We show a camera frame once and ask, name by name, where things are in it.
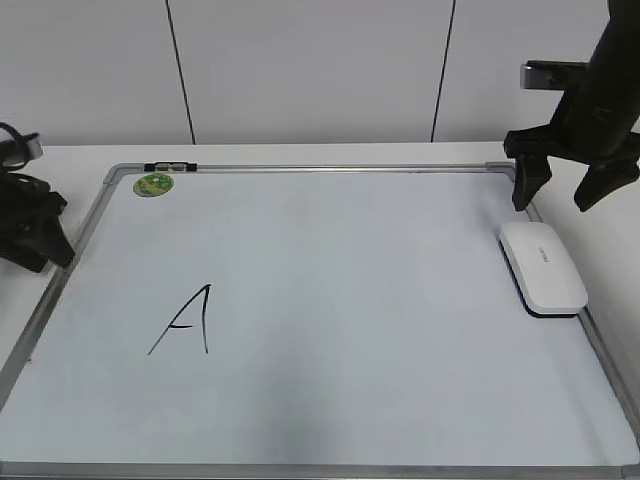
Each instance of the white eraser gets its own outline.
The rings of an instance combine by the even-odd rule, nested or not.
[[[586,306],[587,290],[580,274],[549,225],[507,223],[500,229],[500,243],[531,313],[572,316]]]

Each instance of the round sticker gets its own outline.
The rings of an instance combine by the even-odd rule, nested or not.
[[[159,197],[173,187],[173,178],[164,173],[152,173],[138,180],[133,191],[140,197]]]

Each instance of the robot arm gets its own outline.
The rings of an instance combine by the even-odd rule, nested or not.
[[[640,2],[609,0],[609,13],[588,64],[527,64],[565,92],[548,125],[507,134],[505,153],[516,160],[516,210],[551,179],[549,155],[589,165],[574,195],[583,212],[640,177],[640,135],[631,133],[640,117]]]

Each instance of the whiteboard frame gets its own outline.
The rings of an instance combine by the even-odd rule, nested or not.
[[[29,360],[44,331],[67,281],[107,208],[120,180],[126,175],[150,171],[172,174],[242,174],[242,173],[501,173],[512,181],[515,167],[509,162],[484,165],[193,165],[185,163],[136,164],[114,166],[103,181],[87,217],[74,240],[76,257],[66,268],[57,268],[33,311],[20,338],[0,370],[0,410],[4,407],[24,365]],[[533,203],[526,212],[531,221],[542,221]],[[578,318],[596,353],[605,375],[640,445],[640,414],[629,389],[613,361],[588,309]],[[503,466],[368,466],[368,465],[224,465],[224,464],[143,464],[143,463],[50,463],[11,462],[0,459],[0,478],[47,479],[256,479],[256,480],[329,480],[329,479],[559,479],[609,480],[640,477],[640,464],[621,466],[503,467]]]

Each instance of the black marker writing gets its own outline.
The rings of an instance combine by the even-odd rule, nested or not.
[[[153,353],[153,351],[156,349],[156,347],[158,346],[158,344],[160,343],[160,341],[164,338],[164,336],[167,334],[167,332],[172,329],[172,328],[192,328],[193,325],[176,325],[174,322],[178,319],[178,317],[182,314],[182,312],[184,312],[186,310],[186,308],[191,304],[191,302],[193,302],[196,298],[198,298],[198,296],[200,296],[201,293],[204,292],[204,299],[202,300],[202,315],[200,317],[200,321],[202,323],[202,340],[204,341],[204,353],[209,353],[209,344],[207,343],[207,324],[206,324],[206,316],[207,316],[207,303],[209,303],[209,290],[211,290],[211,284],[207,283],[204,287],[202,287],[200,290],[198,290],[196,292],[196,294],[191,297],[187,303],[185,303],[182,308],[180,310],[178,310],[178,313],[176,313],[176,316],[173,317],[173,320],[171,320],[169,322],[169,325],[167,325],[167,328],[164,329],[164,331],[162,332],[162,334],[160,335],[160,338],[158,338],[158,340],[156,340],[156,343],[153,344],[153,347],[151,347],[151,350],[149,350],[149,353],[147,353],[147,355],[151,355]]]

